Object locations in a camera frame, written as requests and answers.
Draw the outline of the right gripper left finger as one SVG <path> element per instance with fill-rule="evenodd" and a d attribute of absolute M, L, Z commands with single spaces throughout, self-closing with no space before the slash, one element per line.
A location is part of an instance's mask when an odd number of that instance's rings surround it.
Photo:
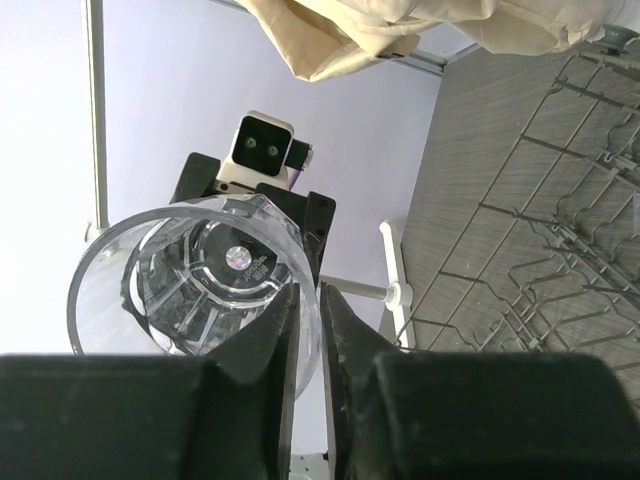
<path fill-rule="evenodd" d="M 300 290 L 205 357 L 5 356 L 5 479 L 285 479 Z"/>

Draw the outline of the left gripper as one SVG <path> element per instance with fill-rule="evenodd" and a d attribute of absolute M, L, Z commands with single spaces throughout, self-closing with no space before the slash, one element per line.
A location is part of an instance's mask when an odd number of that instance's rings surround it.
<path fill-rule="evenodd" d="M 223 194 L 224 191 L 215 185 L 220 167 L 219 159 L 191 153 L 181 171 L 170 204 L 194 202 Z M 266 183 L 257 186 L 257 193 L 265 195 L 299 227 L 312 277 L 318 280 L 336 202 L 315 192 L 304 197 Z"/>

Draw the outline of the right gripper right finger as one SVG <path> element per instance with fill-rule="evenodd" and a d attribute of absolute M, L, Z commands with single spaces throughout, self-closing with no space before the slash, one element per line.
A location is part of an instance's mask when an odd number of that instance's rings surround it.
<path fill-rule="evenodd" d="M 333 479 L 635 479 L 639 422 L 599 359 L 404 353 L 320 288 Z"/>

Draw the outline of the clear cup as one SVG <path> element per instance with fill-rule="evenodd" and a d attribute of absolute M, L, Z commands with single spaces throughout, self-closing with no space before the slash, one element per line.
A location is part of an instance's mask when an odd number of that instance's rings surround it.
<path fill-rule="evenodd" d="M 240 232 L 212 227 L 185 237 L 171 225 L 152 239 L 140 256 L 144 304 L 160 303 L 156 329 L 172 337 L 174 352 L 96 352 L 86 354 L 205 356 L 239 333 L 286 287 L 299 289 L 300 333 L 296 388 L 314 375 L 320 350 L 316 288 L 299 227 L 258 220 L 271 248 L 255 247 Z"/>

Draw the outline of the beige cloth garment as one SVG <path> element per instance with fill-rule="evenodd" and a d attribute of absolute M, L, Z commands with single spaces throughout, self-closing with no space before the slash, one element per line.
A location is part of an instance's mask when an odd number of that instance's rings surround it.
<path fill-rule="evenodd" d="M 448 25 L 494 54 L 539 56 L 596 37 L 620 1 L 242 2 L 291 73 L 317 83 L 403 58 Z"/>

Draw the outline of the metal garment rail stand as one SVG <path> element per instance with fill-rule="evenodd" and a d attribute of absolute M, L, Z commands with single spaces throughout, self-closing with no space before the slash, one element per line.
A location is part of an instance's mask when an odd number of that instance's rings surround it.
<path fill-rule="evenodd" d="M 96 352 L 174 352 L 172 337 L 156 329 L 163 318 L 160 303 L 144 304 L 139 292 L 140 256 L 149 242 L 171 225 L 183 235 L 226 227 L 247 236 L 255 247 L 271 248 L 267 230 L 248 230 L 261 220 L 279 226 L 293 221 L 265 195 L 223 193 L 169 209 L 143 212 L 116 226 L 108 221 L 106 94 L 104 79 L 103 4 L 83 4 L 90 71 L 95 221 L 87 230 L 90 247 L 74 275 L 68 300 L 68 334 L 76 354 Z"/>

